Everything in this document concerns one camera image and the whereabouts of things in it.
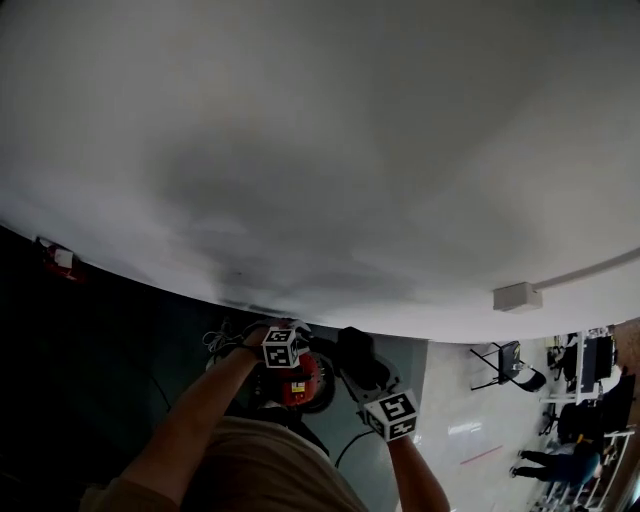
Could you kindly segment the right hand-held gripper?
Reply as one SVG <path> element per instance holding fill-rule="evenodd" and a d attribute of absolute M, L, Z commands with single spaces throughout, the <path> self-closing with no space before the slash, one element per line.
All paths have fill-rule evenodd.
<path fill-rule="evenodd" d="M 358 415 L 385 442 L 412 434 L 418 405 L 396 366 L 376 354 L 373 338 L 354 327 L 338 332 L 340 375 Z"/>

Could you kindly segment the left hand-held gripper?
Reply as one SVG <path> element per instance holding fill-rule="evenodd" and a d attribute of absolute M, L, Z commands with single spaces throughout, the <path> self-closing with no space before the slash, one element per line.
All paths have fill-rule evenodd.
<path fill-rule="evenodd" d="M 302 321 L 259 321 L 248 326 L 243 337 L 256 329 L 267 331 L 257 346 L 267 368 L 293 369 L 300 365 L 300 357 L 309 350 L 310 327 Z"/>

